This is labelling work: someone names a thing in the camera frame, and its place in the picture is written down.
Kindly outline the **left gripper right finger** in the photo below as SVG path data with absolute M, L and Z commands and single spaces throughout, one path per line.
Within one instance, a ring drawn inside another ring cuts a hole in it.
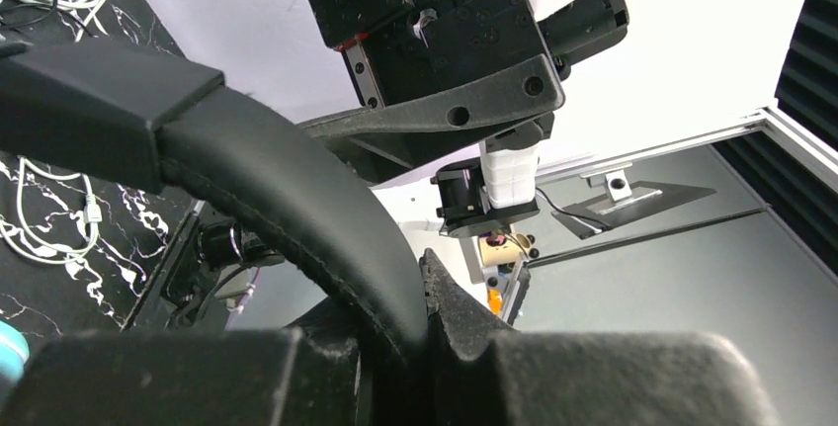
M 522 332 L 466 293 L 432 251 L 435 425 L 776 425 L 754 367 L 697 332 Z

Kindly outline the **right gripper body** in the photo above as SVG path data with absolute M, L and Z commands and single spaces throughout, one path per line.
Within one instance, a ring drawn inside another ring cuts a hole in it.
M 538 19 L 529 0 L 308 0 L 360 108 L 303 130 L 372 185 L 468 146 L 550 137 L 573 64 L 628 32 L 625 0 L 574 0 Z

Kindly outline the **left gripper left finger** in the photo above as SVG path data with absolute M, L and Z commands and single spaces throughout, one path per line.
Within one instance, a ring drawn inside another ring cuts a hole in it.
M 281 329 L 83 333 L 45 344 L 5 425 L 363 425 L 354 323 L 324 300 Z

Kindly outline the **teal cat-ear headphones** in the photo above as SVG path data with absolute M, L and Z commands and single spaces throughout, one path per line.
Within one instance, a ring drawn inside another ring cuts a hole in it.
M 15 327 L 1 321 L 1 404 L 20 381 L 30 357 L 25 336 Z

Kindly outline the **black headphones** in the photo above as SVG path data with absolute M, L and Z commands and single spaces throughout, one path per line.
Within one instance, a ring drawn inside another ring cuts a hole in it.
M 389 367 L 425 357 L 421 270 L 393 218 L 323 144 L 223 73 L 89 39 L 1 47 L 1 148 L 149 193 L 177 187 L 282 252 Z

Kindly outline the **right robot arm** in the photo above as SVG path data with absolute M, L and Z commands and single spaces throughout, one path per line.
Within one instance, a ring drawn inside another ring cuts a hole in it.
M 539 145 L 572 66 L 627 35 L 625 0 L 573 0 L 537 18 L 530 0 L 307 0 L 339 52 L 357 110 L 303 129 L 371 185 L 465 147 L 440 168 L 437 215 L 450 237 L 536 214 Z

